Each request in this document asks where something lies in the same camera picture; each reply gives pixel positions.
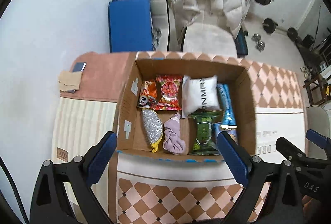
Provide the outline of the white NMAX foam pouch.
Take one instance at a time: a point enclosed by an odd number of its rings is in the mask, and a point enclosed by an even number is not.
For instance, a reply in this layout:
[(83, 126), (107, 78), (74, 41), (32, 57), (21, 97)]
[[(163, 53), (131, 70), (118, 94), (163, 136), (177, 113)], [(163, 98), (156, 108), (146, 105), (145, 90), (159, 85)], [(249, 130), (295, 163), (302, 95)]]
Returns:
[(185, 75), (182, 81), (182, 118), (197, 110), (221, 110), (217, 93), (218, 77), (192, 79)]

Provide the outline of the beige sofa chair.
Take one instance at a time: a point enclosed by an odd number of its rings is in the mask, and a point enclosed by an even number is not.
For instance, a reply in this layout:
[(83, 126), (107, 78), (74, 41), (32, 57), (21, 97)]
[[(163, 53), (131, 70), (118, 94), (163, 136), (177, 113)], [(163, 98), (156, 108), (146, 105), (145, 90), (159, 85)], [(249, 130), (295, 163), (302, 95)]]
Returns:
[(215, 25), (194, 23), (186, 28), (183, 51), (237, 57), (231, 33)]

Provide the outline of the small blue notebook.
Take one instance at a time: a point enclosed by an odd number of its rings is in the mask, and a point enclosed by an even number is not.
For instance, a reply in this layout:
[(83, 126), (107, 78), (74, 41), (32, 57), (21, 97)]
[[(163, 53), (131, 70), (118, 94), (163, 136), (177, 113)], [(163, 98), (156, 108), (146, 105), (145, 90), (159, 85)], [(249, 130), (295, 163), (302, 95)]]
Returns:
[(86, 67), (86, 62), (76, 62), (72, 72), (83, 72)]

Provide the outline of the silver yellow sponge pouch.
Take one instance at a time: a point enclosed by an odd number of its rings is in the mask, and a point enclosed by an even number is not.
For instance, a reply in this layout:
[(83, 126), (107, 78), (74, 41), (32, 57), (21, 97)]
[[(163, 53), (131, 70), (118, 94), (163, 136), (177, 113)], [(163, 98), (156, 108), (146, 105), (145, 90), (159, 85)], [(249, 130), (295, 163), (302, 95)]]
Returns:
[(157, 112), (152, 109), (142, 108), (141, 116), (151, 152), (156, 153), (163, 138), (163, 123)]

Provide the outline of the panda red snack bag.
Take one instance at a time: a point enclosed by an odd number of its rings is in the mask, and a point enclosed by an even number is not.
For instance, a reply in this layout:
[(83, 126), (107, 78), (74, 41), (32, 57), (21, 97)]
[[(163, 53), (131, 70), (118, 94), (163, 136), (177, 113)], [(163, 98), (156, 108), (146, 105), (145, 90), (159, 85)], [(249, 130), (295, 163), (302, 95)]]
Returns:
[(138, 108), (153, 108), (157, 104), (157, 84), (155, 80), (143, 81), (137, 103)]

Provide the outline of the blue mat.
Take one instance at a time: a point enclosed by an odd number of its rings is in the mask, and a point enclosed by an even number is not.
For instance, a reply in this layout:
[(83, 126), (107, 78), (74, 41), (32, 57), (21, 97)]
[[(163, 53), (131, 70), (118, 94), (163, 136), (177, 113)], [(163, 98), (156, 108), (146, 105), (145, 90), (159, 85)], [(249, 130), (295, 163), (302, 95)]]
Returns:
[(116, 0), (109, 3), (110, 51), (153, 49), (150, 0)]

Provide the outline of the green snack bag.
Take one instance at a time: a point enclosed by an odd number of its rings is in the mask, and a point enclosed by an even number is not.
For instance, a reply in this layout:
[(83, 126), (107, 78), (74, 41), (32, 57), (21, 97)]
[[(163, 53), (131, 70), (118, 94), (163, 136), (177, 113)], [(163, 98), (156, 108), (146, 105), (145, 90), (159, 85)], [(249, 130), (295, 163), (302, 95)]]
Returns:
[(188, 116), (196, 123), (196, 136), (189, 155), (220, 155), (220, 152), (215, 144), (213, 124), (221, 117), (221, 115), (221, 111), (215, 110), (198, 111)]

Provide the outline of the cardboard box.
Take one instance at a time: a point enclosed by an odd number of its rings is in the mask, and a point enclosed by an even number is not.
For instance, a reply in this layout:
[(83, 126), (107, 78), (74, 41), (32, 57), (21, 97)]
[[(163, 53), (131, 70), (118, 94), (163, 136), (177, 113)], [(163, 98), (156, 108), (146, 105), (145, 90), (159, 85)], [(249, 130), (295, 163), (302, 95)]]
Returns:
[[(180, 84), (178, 90), (170, 83), (165, 85), (165, 93), (178, 97), (181, 112), (184, 114), (180, 120), (180, 133), (186, 150), (181, 155), (173, 155), (163, 146), (159, 146), (157, 152), (152, 151), (141, 108), (137, 106), (143, 82), (156, 79), (158, 75), (180, 75), (188, 79)], [(183, 59), (139, 59), (133, 62), (119, 103), (117, 150), (125, 154), (161, 160), (221, 162), (222, 156), (188, 154), (193, 148), (198, 125), (189, 114), (198, 108), (209, 110), (222, 106), (221, 97), (216, 89), (211, 88), (212, 84), (207, 82), (208, 78), (215, 78), (219, 83), (228, 85), (239, 145), (253, 155), (256, 146), (255, 104), (251, 90), (252, 79), (247, 69), (215, 61)]]

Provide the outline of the grey upholstered chair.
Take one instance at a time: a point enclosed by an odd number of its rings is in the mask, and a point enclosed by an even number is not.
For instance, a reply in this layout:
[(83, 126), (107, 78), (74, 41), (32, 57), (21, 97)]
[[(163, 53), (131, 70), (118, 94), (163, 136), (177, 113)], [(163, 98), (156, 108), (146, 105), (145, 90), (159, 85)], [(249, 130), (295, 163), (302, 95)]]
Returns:
[[(330, 117), (328, 110), (325, 110), (321, 106), (309, 106), (306, 109), (308, 129), (313, 129), (319, 134), (330, 138)], [(308, 141), (308, 157), (326, 160), (326, 154), (323, 149), (318, 147), (316, 144)]]

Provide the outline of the light blue chips bag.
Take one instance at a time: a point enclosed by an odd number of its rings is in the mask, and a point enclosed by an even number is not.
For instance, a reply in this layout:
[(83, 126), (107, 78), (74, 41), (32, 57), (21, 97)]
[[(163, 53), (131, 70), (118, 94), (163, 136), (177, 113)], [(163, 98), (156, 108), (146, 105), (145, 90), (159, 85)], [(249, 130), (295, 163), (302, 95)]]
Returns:
[(217, 139), (218, 134), (221, 132), (227, 132), (231, 136), (231, 138), (235, 141), (235, 143), (239, 142), (238, 137), (237, 137), (237, 132), (235, 129), (216, 129), (214, 131), (215, 139)]

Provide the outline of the lilac cloth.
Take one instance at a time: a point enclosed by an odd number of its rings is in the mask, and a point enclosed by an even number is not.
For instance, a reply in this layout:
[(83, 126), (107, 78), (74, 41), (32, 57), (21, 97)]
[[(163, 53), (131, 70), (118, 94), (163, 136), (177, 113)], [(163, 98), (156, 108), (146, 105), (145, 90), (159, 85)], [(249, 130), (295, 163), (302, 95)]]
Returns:
[(186, 143), (181, 139), (180, 119), (181, 115), (176, 113), (163, 124), (163, 148), (174, 155), (180, 155), (186, 150)]

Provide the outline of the white puffer jacket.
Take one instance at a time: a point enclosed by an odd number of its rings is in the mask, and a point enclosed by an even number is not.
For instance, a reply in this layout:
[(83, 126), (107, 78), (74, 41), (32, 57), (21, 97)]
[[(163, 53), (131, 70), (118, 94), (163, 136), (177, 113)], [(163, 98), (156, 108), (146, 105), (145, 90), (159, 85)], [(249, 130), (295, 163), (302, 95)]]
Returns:
[(193, 23), (218, 26), (237, 38), (247, 11), (245, 0), (172, 0), (171, 6), (179, 43)]

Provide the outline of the brown paper piece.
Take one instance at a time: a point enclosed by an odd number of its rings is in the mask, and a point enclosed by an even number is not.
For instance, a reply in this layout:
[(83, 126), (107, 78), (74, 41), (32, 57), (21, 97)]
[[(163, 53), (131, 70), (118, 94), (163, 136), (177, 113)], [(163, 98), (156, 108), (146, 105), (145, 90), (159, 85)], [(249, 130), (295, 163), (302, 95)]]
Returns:
[(62, 71), (58, 76), (58, 88), (62, 92), (76, 91), (80, 89), (82, 72)]

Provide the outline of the silver dumbbell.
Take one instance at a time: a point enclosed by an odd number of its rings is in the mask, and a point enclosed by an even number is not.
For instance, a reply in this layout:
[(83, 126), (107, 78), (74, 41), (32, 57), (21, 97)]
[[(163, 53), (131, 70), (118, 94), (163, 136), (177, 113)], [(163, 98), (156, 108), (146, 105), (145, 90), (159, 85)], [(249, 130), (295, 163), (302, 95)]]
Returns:
[(255, 48), (262, 52), (265, 48), (265, 43), (261, 39), (261, 35), (258, 33), (254, 33), (254, 35), (251, 37), (251, 40), (255, 42)]

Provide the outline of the long blue snack package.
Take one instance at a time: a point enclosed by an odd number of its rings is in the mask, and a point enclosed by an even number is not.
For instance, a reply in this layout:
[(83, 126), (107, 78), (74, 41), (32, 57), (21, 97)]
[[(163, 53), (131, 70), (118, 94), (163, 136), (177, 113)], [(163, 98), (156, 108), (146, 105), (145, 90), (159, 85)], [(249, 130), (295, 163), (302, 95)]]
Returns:
[(224, 129), (236, 129), (237, 124), (229, 94), (229, 86), (224, 83), (218, 83), (217, 90), (223, 107), (223, 119), (221, 121), (221, 126)]

